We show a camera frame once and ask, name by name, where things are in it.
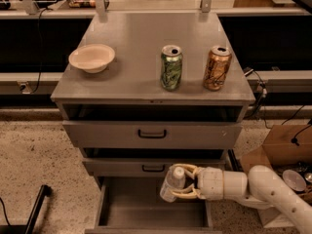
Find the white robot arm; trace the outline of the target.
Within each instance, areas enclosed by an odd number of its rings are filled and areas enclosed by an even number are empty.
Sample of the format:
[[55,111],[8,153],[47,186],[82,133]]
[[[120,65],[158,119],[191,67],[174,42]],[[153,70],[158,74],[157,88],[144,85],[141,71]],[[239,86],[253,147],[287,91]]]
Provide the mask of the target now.
[[246,175],[212,167],[177,164],[196,183],[171,192],[181,199],[233,200],[240,205],[284,214],[300,234],[312,234],[312,207],[289,188],[270,168],[255,165]]

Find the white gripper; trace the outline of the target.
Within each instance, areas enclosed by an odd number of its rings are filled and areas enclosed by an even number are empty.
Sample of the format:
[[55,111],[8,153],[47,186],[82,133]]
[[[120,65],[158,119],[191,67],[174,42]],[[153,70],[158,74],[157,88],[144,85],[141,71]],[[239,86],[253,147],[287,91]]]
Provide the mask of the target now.
[[184,189],[174,189],[172,194],[179,199],[196,199],[203,200],[221,200],[223,198],[223,171],[221,169],[207,167],[197,167],[191,164],[174,164],[174,167],[181,167],[184,172],[192,179],[197,177],[197,189],[189,186]]

